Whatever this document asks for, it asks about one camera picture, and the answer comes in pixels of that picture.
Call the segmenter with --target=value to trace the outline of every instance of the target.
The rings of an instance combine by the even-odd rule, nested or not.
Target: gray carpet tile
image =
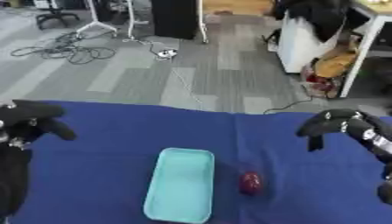
[[[262,35],[269,35],[280,25],[271,18],[208,15],[210,43],[207,45],[200,43],[200,35],[195,40],[146,39],[155,42],[153,52],[177,49],[178,56],[173,61],[156,60],[145,43],[123,41],[127,27],[120,25],[117,38],[105,34],[80,43],[81,46],[112,48],[116,50],[115,57],[76,66],[65,59],[45,60],[38,55],[15,58],[10,52],[23,46],[42,46],[62,33],[74,31],[91,20],[88,12],[77,11],[81,21],[70,18],[68,29],[52,21],[43,31],[35,26],[34,11],[27,12],[31,15],[10,14],[0,9],[2,101],[25,98],[135,103],[261,114],[266,109],[309,99],[299,77],[285,74],[279,58],[268,52],[261,41]],[[144,13],[143,17],[151,20],[151,15]],[[135,36],[151,35],[152,27],[152,24],[137,25]],[[91,37],[104,32],[95,28],[85,34]],[[350,98],[333,101],[315,98],[285,111],[350,108],[385,116],[389,96],[380,95],[380,86],[374,77],[364,75],[355,82]]]

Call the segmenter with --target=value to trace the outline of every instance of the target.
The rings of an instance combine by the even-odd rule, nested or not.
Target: red apple
[[[262,179],[254,171],[245,172],[240,177],[240,192],[255,195],[262,190]]]

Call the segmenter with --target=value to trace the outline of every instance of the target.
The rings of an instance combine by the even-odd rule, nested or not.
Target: black glove
[[[385,164],[382,177],[386,181],[377,189],[380,200],[392,205],[392,153],[375,144],[374,136],[392,142],[392,127],[380,118],[351,109],[323,111],[307,120],[298,130],[299,137],[309,137],[309,151],[323,148],[322,136],[344,132],[371,151]]]
[[[64,140],[74,140],[74,132],[63,122],[54,120],[63,115],[64,109],[57,105],[14,100],[0,107],[0,124],[3,124],[0,130],[8,135],[9,140],[19,137],[30,143],[49,132]]]
[[[54,119],[63,115],[62,107],[44,102],[15,100],[0,105],[0,220],[14,214],[25,200],[32,159],[27,143],[45,133],[65,140],[76,138],[64,123]]]

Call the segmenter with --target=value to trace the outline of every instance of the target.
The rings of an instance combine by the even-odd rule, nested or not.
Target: plastic tray
[[[165,149],[159,154],[143,210],[155,221],[204,223],[211,215],[213,189],[213,153]]]

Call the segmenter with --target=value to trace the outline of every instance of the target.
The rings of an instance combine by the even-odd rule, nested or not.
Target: chair
[[[57,19],[57,20],[59,20],[65,27],[68,27],[68,23],[64,19],[65,17],[74,17],[76,20],[81,20],[78,17],[78,15],[76,15],[74,13],[62,12],[63,8],[61,8],[61,7],[55,9],[53,7],[52,0],[46,0],[46,1],[47,1],[47,5],[49,6],[49,8],[48,9],[44,9],[44,11],[50,11],[50,13],[36,16],[37,27],[40,30],[43,30],[42,24],[45,21],[50,20],[50,19]]]

